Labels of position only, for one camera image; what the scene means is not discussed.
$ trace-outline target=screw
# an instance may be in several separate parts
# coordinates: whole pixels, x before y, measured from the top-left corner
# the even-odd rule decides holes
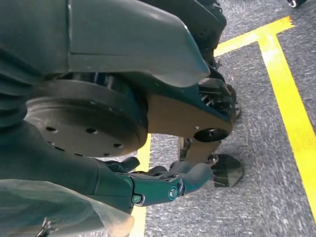
[[[168,197],[170,201],[175,200],[178,196],[178,189],[176,186],[170,188]]]
[[[142,200],[142,197],[139,195],[133,195],[132,198],[132,201],[133,203],[140,203],[141,200]]]

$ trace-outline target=yellow floor line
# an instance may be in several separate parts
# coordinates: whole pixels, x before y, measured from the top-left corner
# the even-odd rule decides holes
[[[293,27],[290,17],[284,17],[221,43],[214,55],[259,43],[311,210],[316,219],[316,136],[277,37]]]
[[[148,171],[149,168],[152,136],[148,134],[146,143],[137,151],[137,158],[140,165],[136,171]],[[134,224],[129,237],[143,237],[146,217],[146,207],[135,206],[131,214],[134,217]]]
[[[278,37],[262,37],[259,45],[316,220],[316,136]]]
[[[256,42],[265,35],[276,35],[282,31],[288,30],[294,27],[292,20],[289,17],[284,17],[278,21],[275,21],[268,25],[259,27],[256,30],[247,32],[243,35],[237,36],[225,42],[219,44],[214,52],[214,56],[220,56],[233,50],[247,46]]]

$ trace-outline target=gray carpet floor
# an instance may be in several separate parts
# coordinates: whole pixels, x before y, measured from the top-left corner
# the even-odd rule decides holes
[[[221,0],[228,25],[222,41],[291,16],[278,35],[302,99],[316,127],[316,1],[293,10],[285,0]],[[242,161],[245,175],[230,189],[205,185],[173,203],[147,208],[146,237],[314,237],[316,226],[259,45],[220,57],[243,113],[220,153]],[[154,134],[150,167],[176,158],[177,138]],[[89,236],[104,236],[92,233]]]

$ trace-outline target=black circular disc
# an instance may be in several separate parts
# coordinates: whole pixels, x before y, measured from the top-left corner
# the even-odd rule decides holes
[[[146,113],[130,99],[103,86],[73,80],[44,82],[27,106],[26,120],[39,129],[46,141],[77,156],[125,155],[142,147],[147,138]]]

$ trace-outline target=robotic hand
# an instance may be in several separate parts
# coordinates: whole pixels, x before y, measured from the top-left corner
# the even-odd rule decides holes
[[[156,166],[148,172],[132,173],[128,172],[140,164],[137,158],[130,157],[122,162],[106,161],[105,164],[131,182],[131,201],[137,206],[174,201],[177,197],[197,191],[213,177],[210,165],[205,163],[192,167],[186,161],[177,161],[169,171],[163,166]]]

